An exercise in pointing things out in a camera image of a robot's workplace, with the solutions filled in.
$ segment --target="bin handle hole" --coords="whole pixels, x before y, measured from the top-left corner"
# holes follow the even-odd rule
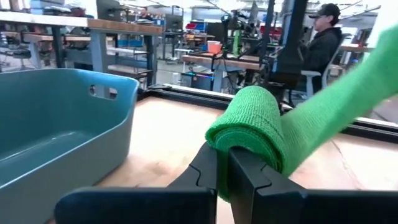
[[[91,96],[108,100],[115,100],[118,96],[118,91],[115,88],[103,85],[90,85],[88,91]]]

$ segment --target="plastic basket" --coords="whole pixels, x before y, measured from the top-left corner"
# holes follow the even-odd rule
[[[212,54],[218,54],[221,52],[222,45],[217,41],[208,41],[207,42],[207,51]]]
[[[137,87],[86,70],[0,74],[0,223],[44,223],[65,193],[122,164]]]

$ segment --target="green towel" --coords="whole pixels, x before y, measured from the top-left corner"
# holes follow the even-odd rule
[[[219,191],[228,199],[228,149],[242,146],[288,177],[325,141],[380,101],[398,93],[398,26],[382,33],[366,61],[282,117],[275,98],[243,88],[206,132],[219,150]]]

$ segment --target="table surface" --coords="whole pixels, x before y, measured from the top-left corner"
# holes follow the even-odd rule
[[[367,48],[367,47],[358,47],[358,45],[342,45],[341,46],[342,50],[346,50],[349,52],[371,52],[374,48]],[[212,55],[211,53],[203,53],[202,55]],[[236,61],[236,60],[225,60],[225,64],[227,67],[236,67],[236,68],[243,68],[243,69],[252,69],[252,70],[259,70],[259,57],[257,56],[243,56],[241,57],[244,60],[252,60],[252,62],[242,62],[242,61]],[[193,62],[193,63],[199,63],[199,64],[210,64],[211,63],[211,58],[208,57],[201,57],[198,55],[183,55],[182,60],[184,62]],[[218,64],[224,63],[224,59],[221,60],[215,60],[214,66],[217,67]]]
[[[369,53],[374,49],[374,47],[359,47],[358,44],[346,44],[342,45],[341,49],[348,52]]]
[[[203,53],[202,55],[208,55],[211,56],[211,53]],[[228,54],[227,57],[231,57],[233,58],[233,54]],[[225,65],[227,67],[236,67],[236,68],[243,68],[243,69],[253,69],[253,70],[259,70],[259,57],[257,56],[242,56],[241,57],[243,60],[250,60],[253,62],[243,62],[243,61],[237,61],[237,60],[215,60],[214,61],[214,67],[217,68],[219,66],[224,66],[224,62]],[[206,64],[209,65],[211,64],[211,58],[209,57],[201,57],[201,56],[196,56],[196,55],[183,55],[182,56],[182,60],[184,62],[193,62],[193,63],[198,63],[198,64]]]
[[[89,19],[72,16],[46,16],[22,12],[0,12],[0,21],[19,22],[24,24],[42,24],[48,26],[74,26],[89,27],[90,29],[103,29],[124,32],[140,32],[152,35],[161,35],[160,26],[128,24],[125,22],[106,21],[102,19]]]
[[[195,38],[214,38],[215,36],[209,34],[185,34],[186,37],[195,37]]]
[[[3,31],[1,34],[4,34],[8,37],[15,37],[15,38],[20,38],[20,35],[18,32],[13,32],[13,31]],[[66,41],[90,41],[91,37],[87,36],[80,36],[80,35],[65,35]],[[53,37],[51,35],[43,35],[43,34],[32,34],[32,33],[26,33],[24,34],[24,40],[28,42],[41,42],[41,41],[52,41]],[[107,37],[106,40],[111,41],[113,40],[112,37]]]
[[[138,102],[130,153],[99,186],[169,185],[196,156],[205,142],[206,130],[222,113],[160,98]],[[396,144],[338,134],[315,151],[290,179],[309,189],[398,190],[397,148]],[[231,208],[221,199],[217,221],[233,223]]]

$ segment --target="white wall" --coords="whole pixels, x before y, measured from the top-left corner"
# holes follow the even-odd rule
[[[0,0],[0,3],[1,3],[1,8],[2,9],[9,9],[10,8],[9,0]]]
[[[368,39],[368,46],[375,47],[379,34],[398,24],[398,1],[379,0],[381,2],[381,9],[377,15],[373,30]]]

